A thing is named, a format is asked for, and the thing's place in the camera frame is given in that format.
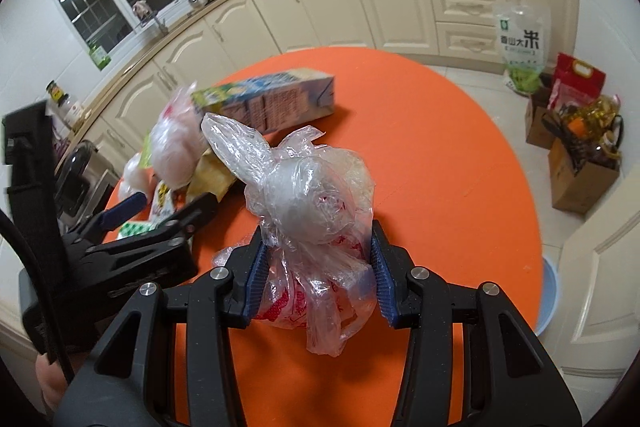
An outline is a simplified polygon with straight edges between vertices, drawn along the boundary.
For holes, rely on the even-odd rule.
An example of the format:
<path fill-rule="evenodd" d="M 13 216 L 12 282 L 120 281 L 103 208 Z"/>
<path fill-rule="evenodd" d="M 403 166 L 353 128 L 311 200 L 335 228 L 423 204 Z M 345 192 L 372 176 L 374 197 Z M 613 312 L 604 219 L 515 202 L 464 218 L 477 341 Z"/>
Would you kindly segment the person's left hand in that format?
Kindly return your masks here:
<path fill-rule="evenodd" d="M 51 411 L 56 411 L 67 389 L 61 365 L 50 363 L 45 355 L 37 355 L 35 372 L 44 404 Z"/>

